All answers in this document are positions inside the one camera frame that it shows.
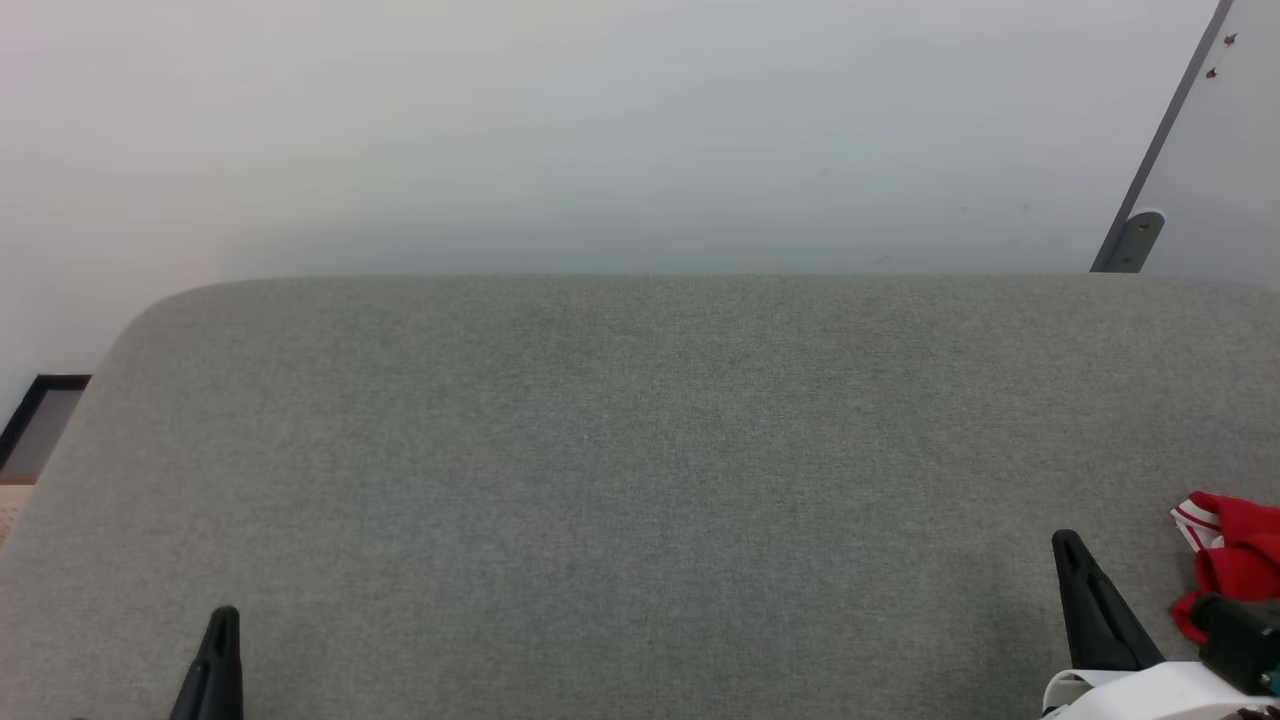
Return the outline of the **grey metal bracket bar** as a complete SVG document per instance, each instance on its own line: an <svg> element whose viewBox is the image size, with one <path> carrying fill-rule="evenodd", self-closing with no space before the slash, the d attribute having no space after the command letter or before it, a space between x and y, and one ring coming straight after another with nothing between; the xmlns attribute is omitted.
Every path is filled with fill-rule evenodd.
<svg viewBox="0 0 1280 720"><path fill-rule="evenodd" d="M1216 0L1213 14L1210 17L1210 22L1204 28L1196 49L1190 56L1190 60L1179 79L1179 83L1170 99L1170 102L1161 117L1161 120L1152 136L1152 140L1140 159L1140 164L1137 168L1130 184L1126 188L1123 201L1114 217L1114 220L1103 237L1103 242L1100 246L1098 252L1091 264L1089 273L1111 273L1111 272L1139 272L1146 263L1146 255L1140 255L1140 260L1130 259L1128 263L1124 260L1117 261L1116 256L1121 252L1121 247L1125 243L1124 234L1130 219L1134 215L1134 208L1137 201L1140 199L1142 191L1149 178L1151 172L1155 169L1155 164L1166 143L1172 127L1176 124L1181 108L1184 106L1192 88L1194 87L1197 79L1201 77L1201 68L1210 54L1210 50L1217 42L1219 32L1221 31L1229 12L1233 9L1235 0Z"/></svg>

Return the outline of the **red and white jersey garment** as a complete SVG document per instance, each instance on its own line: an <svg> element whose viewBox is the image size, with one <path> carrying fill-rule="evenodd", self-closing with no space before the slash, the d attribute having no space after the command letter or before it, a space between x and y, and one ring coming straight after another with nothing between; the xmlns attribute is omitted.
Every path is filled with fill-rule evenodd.
<svg viewBox="0 0 1280 720"><path fill-rule="evenodd" d="M1187 639L1196 644L1207 639L1190 615L1208 594L1242 602L1280 601L1280 507L1197 491L1170 516L1194 553L1196 587L1170 610Z"/></svg>

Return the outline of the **dark framed floor panel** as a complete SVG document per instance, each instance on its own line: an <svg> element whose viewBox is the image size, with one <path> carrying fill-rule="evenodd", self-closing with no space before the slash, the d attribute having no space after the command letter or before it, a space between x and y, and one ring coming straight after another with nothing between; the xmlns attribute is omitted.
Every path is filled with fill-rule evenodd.
<svg viewBox="0 0 1280 720"><path fill-rule="evenodd" d="M90 375L37 375L0 432L0 486L32 486L90 384Z"/></svg>

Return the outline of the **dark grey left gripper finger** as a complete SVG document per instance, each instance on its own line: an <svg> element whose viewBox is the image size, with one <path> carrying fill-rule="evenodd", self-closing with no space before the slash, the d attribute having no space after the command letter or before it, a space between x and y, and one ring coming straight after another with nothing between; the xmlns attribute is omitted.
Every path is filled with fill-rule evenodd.
<svg viewBox="0 0 1280 720"><path fill-rule="evenodd" d="M211 612L168 720L244 720L238 609Z"/></svg>

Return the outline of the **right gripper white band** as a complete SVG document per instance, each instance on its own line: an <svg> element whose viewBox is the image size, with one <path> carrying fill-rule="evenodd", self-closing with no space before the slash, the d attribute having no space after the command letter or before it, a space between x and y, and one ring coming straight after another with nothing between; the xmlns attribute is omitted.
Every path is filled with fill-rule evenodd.
<svg viewBox="0 0 1280 720"><path fill-rule="evenodd" d="M1083 538L1051 538L1071 666L1041 720L1280 720L1280 659L1236 685L1199 660L1165 661Z"/></svg>

